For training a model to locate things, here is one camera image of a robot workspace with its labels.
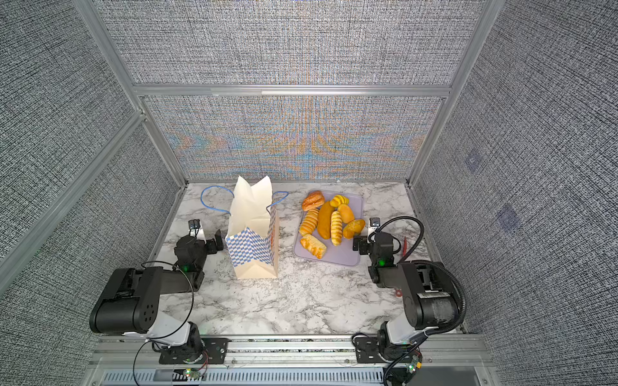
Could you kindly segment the striped yellow white bread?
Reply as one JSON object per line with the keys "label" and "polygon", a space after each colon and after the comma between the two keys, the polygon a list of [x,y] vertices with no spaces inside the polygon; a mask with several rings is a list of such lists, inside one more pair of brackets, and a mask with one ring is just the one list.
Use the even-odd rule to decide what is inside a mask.
{"label": "striped yellow white bread", "polygon": [[331,242],[334,246],[339,246],[343,238],[344,223],[341,214],[334,211],[331,215]]}

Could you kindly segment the checkered paper bag blue handles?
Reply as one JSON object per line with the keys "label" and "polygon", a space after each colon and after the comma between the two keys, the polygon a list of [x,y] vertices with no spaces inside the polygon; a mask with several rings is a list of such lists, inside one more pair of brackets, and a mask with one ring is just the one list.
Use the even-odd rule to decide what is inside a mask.
{"label": "checkered paper bag blue handles", "polygon": [[269,176],[253,185],[238,177],[233,190],[224,190],[233,197],[228,209],[206,204],[204,199],[201,199],[201,204],[229,217],[225,245],[237,279],[276,279],[279,256],[277,205],[289,193],[274,191]]}

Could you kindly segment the red metal tongs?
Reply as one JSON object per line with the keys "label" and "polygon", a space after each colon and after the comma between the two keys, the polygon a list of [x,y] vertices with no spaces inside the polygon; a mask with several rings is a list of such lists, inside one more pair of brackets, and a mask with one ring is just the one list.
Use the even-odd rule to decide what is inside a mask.
{"label": "red metal tongs", "polygon": [[[408,250],[410,249],[408,240],[406,237],[404,237],[403,239],[403,244],[401,245],[401,257],[399,257],[399,260],[397,261],[397,263],[402,263],[406,260],[407,258],[407,253]],[[401,298],[402,297],[402,291],[400,289],[396,289],[395,290],[395,296],[397,298]]]}

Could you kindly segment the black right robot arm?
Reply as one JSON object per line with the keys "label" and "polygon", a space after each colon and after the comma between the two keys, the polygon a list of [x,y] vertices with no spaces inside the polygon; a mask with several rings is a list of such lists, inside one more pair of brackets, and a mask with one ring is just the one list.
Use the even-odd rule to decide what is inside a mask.
{"label": "black right robot arm", "polygon": [[378,233],[372,241],[355,236],[352,249],[370,257],[372,282],[393,289],[402,299],[403,312],[384,322],[376,335],[351,337],[358,363],[387,363],[410,358],[429,337],[455,330],[465,318],[463,286],[442,263],[427,260],[396,262],[395,238]]}

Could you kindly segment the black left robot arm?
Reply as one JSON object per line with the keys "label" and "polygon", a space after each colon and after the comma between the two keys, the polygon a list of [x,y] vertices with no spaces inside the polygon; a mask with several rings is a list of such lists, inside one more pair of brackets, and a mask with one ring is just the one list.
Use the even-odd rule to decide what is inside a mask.
{"label": "black left robot arm", "polygon": [[[223,364],[228,339],[204,339],[196,323],[189,320],[204,280],[207,257],[223,249],[220,231],[205,241],[197,230],[191,230],[176,243],[175,263],[152,261],[143,263],[140,269],[114,270],[89,317],[91,331],[143,339],[159,353],[161,364]],[[168,294],[191,295],[183,320],[160,310],[160,298]]]}

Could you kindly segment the small ridged yellow bread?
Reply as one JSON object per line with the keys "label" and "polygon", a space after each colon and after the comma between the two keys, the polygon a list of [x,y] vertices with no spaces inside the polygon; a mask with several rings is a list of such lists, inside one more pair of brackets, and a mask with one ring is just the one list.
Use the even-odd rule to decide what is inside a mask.
{"label": "small ridged yellow bread", "polygon": [[332,207],[339,208],[342,204],[349,204],[349,198],[343,195],[335,195],[329,203]]}

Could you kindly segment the ridged yellow bread left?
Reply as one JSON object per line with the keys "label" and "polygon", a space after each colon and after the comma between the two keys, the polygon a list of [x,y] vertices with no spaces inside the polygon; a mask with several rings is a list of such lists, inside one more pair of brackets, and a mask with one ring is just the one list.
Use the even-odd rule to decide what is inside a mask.
{"label": "ridged yellow bread left", "polygon": [[299,227],[299,234],[301,236],[306,236],[312,234],[318,225],[320,209],[313,208],[307,211],[305,217]]}

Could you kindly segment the brown glazed bread roll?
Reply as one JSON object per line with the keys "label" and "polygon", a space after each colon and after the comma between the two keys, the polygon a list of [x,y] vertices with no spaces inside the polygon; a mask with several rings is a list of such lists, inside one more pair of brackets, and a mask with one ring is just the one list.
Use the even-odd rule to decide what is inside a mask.
{"label": "brown glazed bread roll", "polygon": [[314,208],[321,207],[324,203],[325,197],[322,191],[313,191],[302,202],[302,209],[304,212],[308,212]]}

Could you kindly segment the round orange bun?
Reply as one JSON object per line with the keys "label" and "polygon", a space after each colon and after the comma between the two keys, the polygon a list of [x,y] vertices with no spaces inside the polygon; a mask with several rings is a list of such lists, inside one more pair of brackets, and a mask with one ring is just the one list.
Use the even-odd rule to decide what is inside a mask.
{"label": "round orange bun", "polygon": [[347,204],[341,204],[337,211],[339,212],[339,214],[341,214],[341,219],[343,221],[344,224],[349,224],[352,221],[355,220],[355,215],[353,213],[353,210],[351,209],[351,207],[349,207],[349,205]]}

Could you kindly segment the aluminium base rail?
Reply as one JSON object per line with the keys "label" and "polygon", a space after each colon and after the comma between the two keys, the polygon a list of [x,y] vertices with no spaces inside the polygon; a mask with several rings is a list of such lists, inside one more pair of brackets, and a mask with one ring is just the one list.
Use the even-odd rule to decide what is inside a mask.
{"label": "aluminium base rail", "polygon": [[162,364],[120,336],[100,340],[83,385],[499,385],[480,335],[438,335],[391,367],[365,336],[208,335],[209,363]]}

